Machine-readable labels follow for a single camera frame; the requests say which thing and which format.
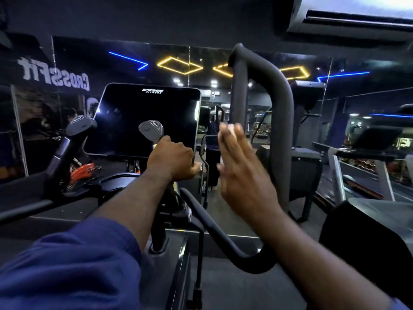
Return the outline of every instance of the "black screen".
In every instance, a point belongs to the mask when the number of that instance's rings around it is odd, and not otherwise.
[[[92,155],[148,157],[152,143],[138,126],[157,120],[164,135],[194,149],[200,100],[201,92],[195,88],[109,84],[95,114],[97,129],[83,148]]]

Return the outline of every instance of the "sleeve cuff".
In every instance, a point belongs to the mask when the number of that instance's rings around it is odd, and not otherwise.
[[[103,217],[90,217],[70,231],[90,245],[106,245],[126,251],[140,265],[142,254],[133,234],[118,222]]]

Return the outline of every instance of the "white air conditioner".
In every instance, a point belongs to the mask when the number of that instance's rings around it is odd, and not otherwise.
[[[387,41],[413,39],[413,0],[294,0],[287,30]]]

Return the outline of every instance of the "forearm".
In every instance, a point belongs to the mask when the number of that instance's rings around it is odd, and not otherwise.
[[[136,238],[143,251],[158,203],[172,181],[162,170],[148,168],[140,178],[102,205],[93,215],[117,221]]]
[[[280,264],[316,309],[389,309],[391,300],[384,292],[276,207],[261,217],[254,230],[272,246]]]

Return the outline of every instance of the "monitor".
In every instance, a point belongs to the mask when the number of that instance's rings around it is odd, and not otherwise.
[[[200,102],[196,88],[108,84],[94,116],[97,129],[83,149],[89,155],[147,158],[152,143],[138,126],[153,119],[172,141],[195,150]]]

